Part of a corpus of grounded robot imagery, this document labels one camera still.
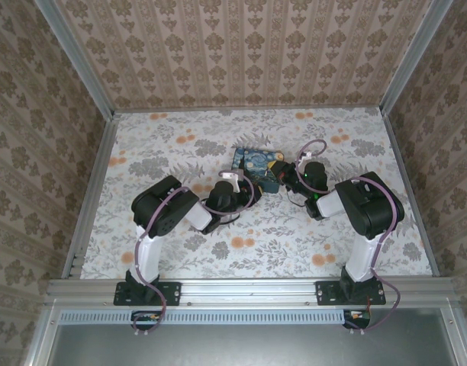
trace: floral tablecloth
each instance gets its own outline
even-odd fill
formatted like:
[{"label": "floral tablecloth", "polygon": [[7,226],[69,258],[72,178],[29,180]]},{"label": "floral tablecloth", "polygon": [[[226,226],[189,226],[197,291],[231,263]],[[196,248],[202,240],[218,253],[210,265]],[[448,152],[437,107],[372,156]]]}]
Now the floral tablecloth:
[{"label": "floral tablecloth", "polygon": [[[237,147],[281,151],[290,162],[314,138],[328,143],[318,160],[325,164],[329,188],[375,171],[404,205],[405,218],[378,259],[381,275],[431,275],[377,108],[135,113],[119,118],[81,278],[124,276],[136,240],[131,202],[161,178],[174,175],[199,197],[207,197],[219,179],[217,172],[230,168]],[[293,194],[290,198],[304,200]],[[304,208],[289,202],[281,187],[210,235],[195,232],[183,220],[167,236],[160,272],[163,278],[337,276],[354,236],[345,215],[312,220]]]}]

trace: purple cable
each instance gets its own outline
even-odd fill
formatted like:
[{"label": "purple cable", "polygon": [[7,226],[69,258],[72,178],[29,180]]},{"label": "purple cable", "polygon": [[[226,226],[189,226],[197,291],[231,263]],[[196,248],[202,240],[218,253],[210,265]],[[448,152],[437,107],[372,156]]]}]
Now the purple cable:
[{"label": "purple cable", "polygon": [[[180,187],[174,191],[172,191],[165,199],[164,201],[162,201],[160,203],[160,205],[157,207],[157,209],[154,211],[152,217],[150,218],[150,221],[149,223],[147,224],[147,228],[145,229],[145,231],[143,232],[142,235],[139,236],[139,239],[137,240],[137,243],[135,244],[135,270],[137,271],[137,276],[138,278],[143,282],[143,284],[145,286],[147,286],[148,288],[152,289],[156,294],[159,295],[160,297],[160,302],[161,302],[161,305],[163,307],[162,309],[162,312],[159,316],[159,319],[157,320],[157,323],[154,324],[152,326],[152,328],[148,329],[147,331],[148,332],[153,332],[154,330],[156,330],[157,326],[163,321],[164,319],[164,316],[166,315],[166,298],[164,297],[163,293],[160,292],[160,290],[155,287],[153,284],[150,284],[149,282],[147,282],[147,280],[145,278],[143,278],[143,275],[142,273],[140,273],[140,269],[139,269],[139,249],[140,249],[140,244],[142,243],[142,240],[143,238],[145,238],[148,234],[149,234],[149,231],[150,229],[152,228],[152,225],[154,224],[154,222],[156,221],[157,217],[159,216],[160,214],[160,211],[167,205],[167,203],[172,200],[172,198],[174,196],[176,196],[178,193],[181,193],[181,192],[186,192],[186,191],[189,191],[189,188],[187,187]],[[139,332],[139,329],[137,328],[137,319],[140,318],[141,316],[143,315],[147,315],[147,314],[150,314],[150,312],[145,312],[145,313],[138,313],[135,318],[134,318],[134,323],[133,323],[133,328],[135,330],[135,332]]]},{"label": "purple cable", "polygon": [[[234,174],[238,174],[237,171],[235,170],[222,170],[218,173],[219,176],[221,176],[221,174],[223,173],[234,173]],[[220,215],[220,216],[228,216],[228,215],[234,215],[234,214],[239,214],[240,212],[246,210],[247,208],[249,208],[250,204],[252,203],[253,199],[254,199],[254,186],[252,184],[252,182],[250,181],[250,179],[248,179],[246,176],[243,176],[243,178],[247,181],[247,183],[249,183],[249,187],[250,187],[250,192],[251,192],[251,195],[250,195],[250,199],[249,199],[249,202],[247,202],[247,204],[240,208],[239,210],[236,210],[236,211],[232,211],[232,212],[221,212],[221,211],[216,211],[216,210],[213,210],[211,209],[210,207],[206,207],[206,205],[203,205],[203,207],[205,208],[206,211],[209,211],[213,214],[217,214],[217,215]]]},{"label": "purple cable", "polygon": [[396,292],[396,301],[393,304],[393,307],[391,308],[391,310],[389,310],[389,313],[386,314],[386,316],[383,319],[381,319],[379,322],[377,322],[374,326],[370,326],[369,328],[366,328],[366,329],[361,329],[356,324],[354,324],[352,322],[349,322],[349,321],[346,321],[347,324],[349,324],[350,326],[352,326],[352,327],[354,327],[356,329],[360,329],[361,332],[362,331],[367,332],[367,331],[375,329],[375,328],[379,327],[381,324],[383,324],[391,316],[391,314],[393,314],[393,312],[396,310],[396,308],[398,307],[398,304],[400,303],[400,300],[401,300],[400,291],[393,284],[391,284],[388,281],[386,281],[385,279],[381,278],[379,276],[379,274],[376,273],[376,270],[374,269],[374,266],[376,264],[376,260],[378,259],[379,252],[380,252],[381,247],[382,247],[382,243],[392,233],[393,229],[396,226],[396,222],[397,222],[397,219],[398,219],[398,213],[397,213],[397,210],[396,210],[395,201],[393,201],[393,197],[389,194],[389,192],[382,185],[380,185],[379,183],[373,181],[372,179],[367,179],[367,178],[364,178],[364,177],[356,177],[356,178],[352,178],[351,180],[364,181],[364,182],[369,183],[370,185],[376,187],[377,189],[379,189],[386,196],[386,198],[388,199],[388,202],[389,202],[389,204],[391,206],[391,212],[393,213],[393,217],[391,219],[391,223],[390,223],[389,228],[386,230],[386,232],[383,235],[381,235],[381,237],[378,240],[378,245],[376,246],[375,254],[373,255],[372,261],[371,261],[371,273],[374,275],[374,277],[376,277],[378,280],[380,280],[380,282],[382,282],[386,286],[391,287]]},{"label": "purple cable", "polygon": [[301,158],[301,154],[304,152],[304,150],[309,147],[312,143],[323,143],[324,145],[324,148],[322,150],[320,150],[319,152],[317,152],[316,154],[313,154],[313,156],[319,156],[321,153],[323,153],[326,149],[327,149],[327,142],[325,140],[322,140],[322,139],[315,139],[315,140],[312,140],[312,141],[308,141],[300,150],[300,152],[298,153],[298,156],[296,157],[296,161],[295,161],[295,171],[296,171],[296,175],[298,176],[298,179],[300,181],[300,183],[302,183],[309,191],[312,191],[312,192],[315,192],[315,193],[321,193],[321,194],[329,194],[330,191],[321,191],[319,189],[315,189],[315,188],[312,188],[310,187],[309,185],[307,185],[303,178],[301,177],[300,175],[300,170],[298,169],[298,162],[300,161],[300,158]]}]

